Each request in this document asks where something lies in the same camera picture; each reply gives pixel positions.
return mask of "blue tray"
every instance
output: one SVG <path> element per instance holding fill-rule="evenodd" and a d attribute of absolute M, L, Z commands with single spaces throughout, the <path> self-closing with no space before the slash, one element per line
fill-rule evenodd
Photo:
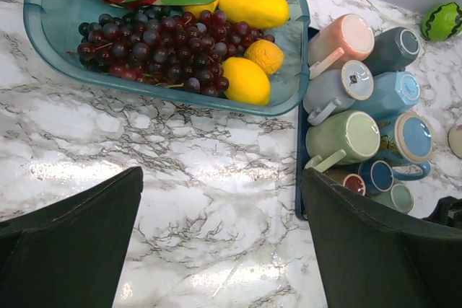
<path fill-rule="evenodd" d="M 319 30 L 315 28 L 308 28 L 308 40 L 311 40 Z M 308 114 L 303 108 L 303 102 L 298 105 L 298 134 L 297 134 L 297 172 L 295 179 L 295 215 L 302 220 L 308 220 L 305 215 L 305 204 L 302 197 L 302 171 L 310 157 L 306 151 L 305 137 L 310 127 L 307 122 Z"/>

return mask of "fruit tray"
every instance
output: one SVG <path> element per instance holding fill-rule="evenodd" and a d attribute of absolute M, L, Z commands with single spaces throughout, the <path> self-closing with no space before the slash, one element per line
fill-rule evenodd
<path fill-rule="evenodd" d="M 86 70 L 77 56 L 68 54 L 77 49 L 82 39 L 78 31 L 79 24 L 94 22 L 100 14 L 122 17 L 127 12 L 125 9 L 111 7 L 102 0 L 25 0 L 24 22 L 27 36 L 41 58 L 55 70 L 79 82 L 237 113 L 275 116 L 290 111 L 302 101 L 309 81 L 308 4 L 306 0 L 287 2 L 290 20 L 280 28 L 265 30 L 265 34 L 276 38 L 276 44 L 286 56 L 283 67 L 271 76 L 271 98 L 266 106 L 194 94 Z"/>
<path fill-rule="evenodd" d="M 308 28 L 308 40 L 315 36 L 319 30 Z M 295 215 L 302 220 L 308 220 L 305 215 L 305 204 L 302 197 L 302 171 L 310 160 L 306 150 L 305 137 L 310 124 L 307 121 L 308 113 L 303 108 L 303 103 L 298 105 L 298 122 L 297 122 L 297 171 L 295 173 Z"/>

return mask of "green mug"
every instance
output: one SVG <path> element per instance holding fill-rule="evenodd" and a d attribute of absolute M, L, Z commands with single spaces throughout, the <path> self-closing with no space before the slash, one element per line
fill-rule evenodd
<path fill-rule="evenodd" d="M 310 127 L 305 143 L 311 158 L 305 168 L 324 172 L 334 165 L 357 164 L 375 156 L 380 132 L 370 115 L 350 110 Z"/>

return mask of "blue mug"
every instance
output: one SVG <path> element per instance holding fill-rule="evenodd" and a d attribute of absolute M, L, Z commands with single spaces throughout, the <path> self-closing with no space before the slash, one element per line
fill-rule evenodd
<path fill-rule="evenodd" d="M 393 186 L 393 170 L 383 160 L 367 160 L 342 169 L 361 176 L 366 185 L 366 196 L 380 195 Z"/>
<path fill-rule="evenodd" d="M 430 174 L 428 162 L 432 153 L 432 132 L 428 124 L 415 112 L 409 111 L 377 122 L 380 147 L 374 159 L 392 167 L 416 165 L 420 173 L 404 174 L 393 170 L 397 180 L 420 180 Z"/>
<path fill-rule="evenodd" d="M 410 72 L 385 72 L 374 76 L 372 95 L 366 100 L 357 100 L 349 110 L 383 119 L 406 112 L 418 103 L 419 97 L 419 83 Z"/>

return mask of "bunch of grapes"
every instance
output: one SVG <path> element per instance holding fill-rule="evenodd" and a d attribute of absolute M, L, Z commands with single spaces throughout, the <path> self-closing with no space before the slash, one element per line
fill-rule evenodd
<path fill-rule="evenodd" d="M 218 97 L 229 87 L 222 62 L 241 56 L 255 40 L 273 35 L 234 25 L 223 11 L 171 15 L 169 6 L 148 6 L 122 18 L 101 14 L 81 23 L 77 47 L 81 64 L 91 71 L 131 81 Z"/>

